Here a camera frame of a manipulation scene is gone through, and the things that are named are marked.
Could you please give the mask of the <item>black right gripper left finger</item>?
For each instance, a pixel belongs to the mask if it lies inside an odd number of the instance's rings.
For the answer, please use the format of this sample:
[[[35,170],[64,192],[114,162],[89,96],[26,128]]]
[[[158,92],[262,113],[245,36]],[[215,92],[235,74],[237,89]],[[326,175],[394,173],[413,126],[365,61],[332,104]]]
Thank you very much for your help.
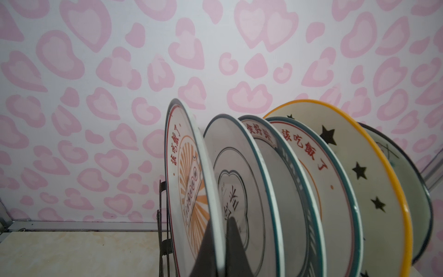
[[[208,222],[201,242],[191,277],[216,277],[216,259],[212,235],[212,225]]]

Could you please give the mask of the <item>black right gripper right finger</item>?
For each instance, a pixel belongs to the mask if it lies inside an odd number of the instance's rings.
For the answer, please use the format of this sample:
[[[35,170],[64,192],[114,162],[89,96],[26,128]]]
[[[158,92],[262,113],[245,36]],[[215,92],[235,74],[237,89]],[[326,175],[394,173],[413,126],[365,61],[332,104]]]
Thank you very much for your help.
[[[226,276],[227,277],[252,277],[241,236],[235,218],[227,221],[226,238]]]

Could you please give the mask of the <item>orange sunburst plate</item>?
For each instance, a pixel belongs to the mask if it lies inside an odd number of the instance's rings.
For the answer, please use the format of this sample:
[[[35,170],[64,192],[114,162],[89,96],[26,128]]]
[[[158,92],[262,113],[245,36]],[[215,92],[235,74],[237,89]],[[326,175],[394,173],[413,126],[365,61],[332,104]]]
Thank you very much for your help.
[[[299,159],[319,209],[327,276],[356,277],[362,267],[363,227],[351,182],[335,153],[314,130],[292,118],[269,117]]]
[[[204,138],[188,106],[173,99],[165,124],[165,171],[175,265],[190,277],[208,222],[217,277],[226,272],[226,239],[220,200]]]

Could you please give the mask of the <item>cat pumpkin star plate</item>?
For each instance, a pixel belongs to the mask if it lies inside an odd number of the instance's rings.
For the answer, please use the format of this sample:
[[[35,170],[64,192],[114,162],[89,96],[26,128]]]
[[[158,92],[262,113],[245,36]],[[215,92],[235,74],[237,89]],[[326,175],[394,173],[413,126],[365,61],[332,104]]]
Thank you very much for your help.
[[[265,115],[297,120],[335,153],[353,186],[362,215],[362,277],[407,277],[413,258],[413,224],[391,164],[350,115],[319,100],[287,102]]]

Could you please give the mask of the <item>light blue flower plate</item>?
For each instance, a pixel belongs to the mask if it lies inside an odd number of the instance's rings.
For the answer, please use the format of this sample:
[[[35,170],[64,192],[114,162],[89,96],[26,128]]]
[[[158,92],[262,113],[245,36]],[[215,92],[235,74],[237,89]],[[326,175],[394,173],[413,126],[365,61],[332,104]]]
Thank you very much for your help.
[[[381,131],[361,123],[391,164],[410,210],[413,225],[413,259],[416,264],[429,245],[433,231],[433,206],[425,182],[410,157]]]

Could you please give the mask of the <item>green-rim lettered white plate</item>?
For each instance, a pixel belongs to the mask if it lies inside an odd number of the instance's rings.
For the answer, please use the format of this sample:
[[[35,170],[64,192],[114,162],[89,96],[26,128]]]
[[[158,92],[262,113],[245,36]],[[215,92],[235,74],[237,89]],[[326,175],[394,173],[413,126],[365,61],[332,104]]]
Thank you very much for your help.
[[[286,276],[324,277],[323,227],[300,161],[269,121],[254,115],[243,115],[239,120],[255,139],[271,177],[283,231]]]

